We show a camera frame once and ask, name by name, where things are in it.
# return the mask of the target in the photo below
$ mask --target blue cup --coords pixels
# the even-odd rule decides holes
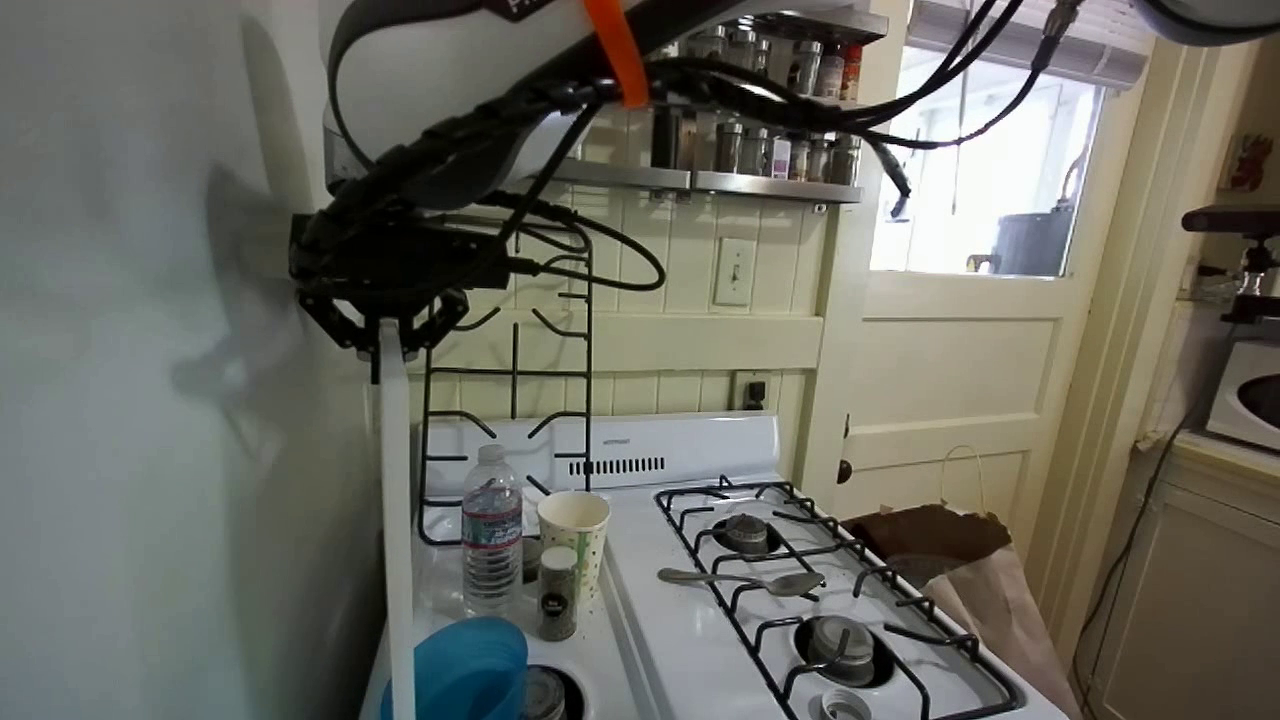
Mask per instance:
[[[520,720],[527,642],[508,621],[448,623],[415,645],[413,667],[415,720]]]

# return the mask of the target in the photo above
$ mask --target white door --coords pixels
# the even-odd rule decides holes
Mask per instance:
[[[888,96],[900,66],[868,58],[868,67],[876,83],[868,93]],[[827,512],[859,518],[939,499],[997,512],[1028,549],[1137,96],[1139,87],[1096,101],[1096,145],[1060,278],[965,274],[965,255],[987,262],[956,250],[947,224],[903,235],[876,206],[841,218],[805,458],[805,484]],[[965,168],[965,186],[999,179],[984,175],[999,164],[969,162]],[[900,265],[896,252],[912,252],[903,246],[926,274],[876,269]]]

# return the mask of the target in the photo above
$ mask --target paper cup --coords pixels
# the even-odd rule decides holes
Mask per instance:
[[[543,549],[573,549],[575,557],[575,603],[591,603],[601,596],[604,536],[607,536],[604,497],[560,493],[539,499],[536,518],[539,518]]]

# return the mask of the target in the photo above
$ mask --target window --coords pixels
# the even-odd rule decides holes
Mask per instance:
[[[934,66],[939,53],[907,50],[900,93]],[[999,112],[1021,79],[1025,67],[970,66],[893,128],[896,137],[958,137]],[[912,206],[893,218],[893,186],[880,192],[871,269],[1060,278],[1101,105],[1101,83],[1039,76],[1035,93],[987,137],[944,152],[903,152]]]

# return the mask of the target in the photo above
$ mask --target wall outlet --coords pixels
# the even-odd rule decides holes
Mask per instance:
[[[733,412],[762,412],[768,409],[768,373],[733,373]]]
[[[719,241],[717,303],[745,309],[756,291],[756,241]]]

